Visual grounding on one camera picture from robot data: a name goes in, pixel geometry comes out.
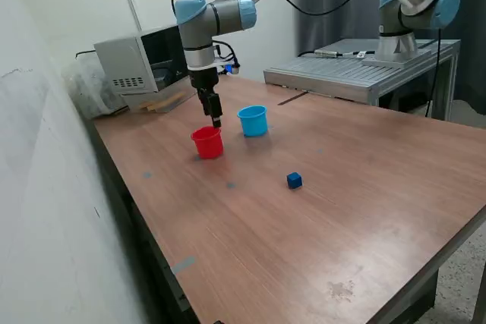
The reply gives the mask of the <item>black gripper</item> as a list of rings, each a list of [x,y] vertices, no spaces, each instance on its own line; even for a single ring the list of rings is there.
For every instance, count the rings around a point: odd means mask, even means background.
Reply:
[[[217,68],[189,71],[188,76],[190,77],[191,85],[197,90],[204,114],[206,116],[210,115],[215,128],[221,128],[222,106],[219,95],[217,93],[206,95],[206,92],[213,92],[215,85],[219,82]]]

